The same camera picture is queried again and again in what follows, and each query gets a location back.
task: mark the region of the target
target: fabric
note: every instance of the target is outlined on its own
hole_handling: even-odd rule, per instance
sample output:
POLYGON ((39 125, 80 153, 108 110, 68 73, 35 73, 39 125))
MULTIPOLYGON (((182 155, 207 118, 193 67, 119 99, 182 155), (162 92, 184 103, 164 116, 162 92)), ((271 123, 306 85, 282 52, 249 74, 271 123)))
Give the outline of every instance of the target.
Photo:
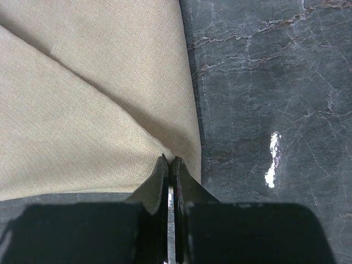
POLYGON ((130 192, 164 153, 200 181, 177 0, 0 0, 0 200, 130 192))

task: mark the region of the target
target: beige fabric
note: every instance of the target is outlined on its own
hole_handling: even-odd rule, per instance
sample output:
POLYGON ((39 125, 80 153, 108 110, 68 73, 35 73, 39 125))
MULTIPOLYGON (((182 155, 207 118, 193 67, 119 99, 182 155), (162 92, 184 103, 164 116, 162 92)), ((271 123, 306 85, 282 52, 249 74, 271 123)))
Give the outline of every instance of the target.
POLYGON ((0 200, 133 191, 162 153, 200 180, 177 0, 0 0, 0 23, 0 200))

